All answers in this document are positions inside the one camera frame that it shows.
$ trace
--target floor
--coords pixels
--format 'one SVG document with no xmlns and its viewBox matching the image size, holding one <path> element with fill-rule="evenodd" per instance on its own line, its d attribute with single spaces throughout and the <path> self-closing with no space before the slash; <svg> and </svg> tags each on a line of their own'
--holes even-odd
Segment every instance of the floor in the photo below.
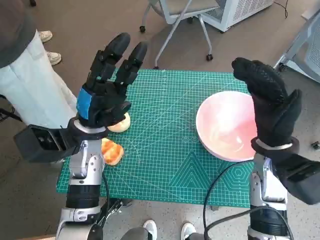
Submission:
<svg viewBox="0 0 320 240">
<path fill-rule="evenodd" d="M 211 62 L 205 60 L 207 43 L 199 22 L 190 25 L 183 21 L 160 58 L 159 66 L 163 69 L 230 72 L 231 61 L 239 56 L 273 65 L 304 24 L 301 14 L 313 2 L 309 0 L 301 4 L 299 0 L 290 0 L 287 19 L 283 9 L 274 4 L 224 34 L 207 26 L 213 46 L 214 60 Z M 45 48 L 62 54 L 63 62 L 54 69 L 77 94 L 96 51 L 119 32 L 130 33 L 131 48 L 140 41 L 147 41 L 149 49 L 143 68 L 154 66 L 157 51 L 170 27 L 150 11 L 146 33 L 140 34 L 139 26 L 146 5 L 147 0 L 37 0 L 37 7 L 28 7 L 28 10 L 39 30 L 53 32 L 54 38 L 45 44 Z M 290 90 L 300 88 L 303 91 L 303 111 L 294 132 L 300 140 L 300 153 L 319 160 L 320 153 L 313 151 L 310 143 L 318 140 L 320 134 L 320 84 L 289 69 L 284 78 Z M 31 165 L 21 160 L 12 137 L 23 127 L 22 123 L 10 119 L 0 124 L 0 233 L 6 240 L 54 234 L 60 209 L 65 204 L 65 196 L 55 192 L 59 167 Z M 307 206 L 290 196 L 288 209 L 289 223 L 296 239 L 320 239 L 320 206 Z M 242 210 L 222 207 L 208 214 L 208 221 Z M 141 226 L 152 218 L 158 226 L 158 239 L 177 240 L 185 221 L 190 221 L 198 232 L 203 232 L 201 216 L 200 205 L 135 201 L 121 214 L 109 218 L 104 228 L 105 239 L 118 240 L 128 229 Z M 210 235 L 214 240 L 244 240 L 247 239 L 248 224 L 248 217 L 229 221 L 217 226 Z"/>
</svg>

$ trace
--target blue band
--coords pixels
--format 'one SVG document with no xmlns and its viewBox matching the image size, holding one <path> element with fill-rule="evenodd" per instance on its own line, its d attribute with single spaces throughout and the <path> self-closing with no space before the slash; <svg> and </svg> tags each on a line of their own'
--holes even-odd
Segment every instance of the blue band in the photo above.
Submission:
<svg viewBox="0 0 320 240">
<path fill-rule="evenodd" d="M 76 110 L 78 114 L 88 120 L 89 119 L 89 107 L 91 104 L 92 96 L 83 88 L 81 88 L 78 98 L 76 100 Z"/>
</svg>

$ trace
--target orange food piece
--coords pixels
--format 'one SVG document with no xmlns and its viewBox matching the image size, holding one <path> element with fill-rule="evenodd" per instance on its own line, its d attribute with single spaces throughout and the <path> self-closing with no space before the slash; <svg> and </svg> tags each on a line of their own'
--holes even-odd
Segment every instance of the orange food piece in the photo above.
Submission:
<svg viewBox="0 0 320 240">
<path fill-rule="evenodd" d="M 108 138 L 102 139 L 101 151 L 104 162 L 111 166 L 118 164 L 124 155 L 124 148 Z"/>
</svg>

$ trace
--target pink bowl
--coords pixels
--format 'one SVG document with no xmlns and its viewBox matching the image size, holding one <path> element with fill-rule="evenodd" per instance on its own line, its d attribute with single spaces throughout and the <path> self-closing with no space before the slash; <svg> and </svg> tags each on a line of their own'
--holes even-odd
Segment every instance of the pink bowl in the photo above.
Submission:
<svg viewBox="0 0 320 240">
<path fill-rule="evenodd" d="M 231 162 L 251 160 L 251 139 L 257 136 L 250 95 L 221 91 L 208 97 L 196 114 L 196 130 L 205 149 Z"/>
</svg>

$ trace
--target green cutting mat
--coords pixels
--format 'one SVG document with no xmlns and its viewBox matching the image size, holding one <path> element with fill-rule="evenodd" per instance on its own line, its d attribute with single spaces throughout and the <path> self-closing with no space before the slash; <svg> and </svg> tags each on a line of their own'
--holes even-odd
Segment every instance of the green cutting mat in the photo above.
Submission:
<svg viewBox="0 0 320 240">
<path fill-rule="evenodd" d="M 231 163 L 212 156 L 199 142 L 196 113 L 207 97 L 230 90 L 247 92 L 231 73 L 140 70 L 127 94 L 131 127 L 108 137 L 124 147 L 121 162 L 104 170 L 111 197 L 203 204 L 211 182 Z M 67 192 L 68 166 L 66 161 L 57 182 L 59 193 Z M 209 204 L 249 207 L 252 166 L 231 168 Z M 106 195 L 104 186 L 101 195 Z"/>
</svg>

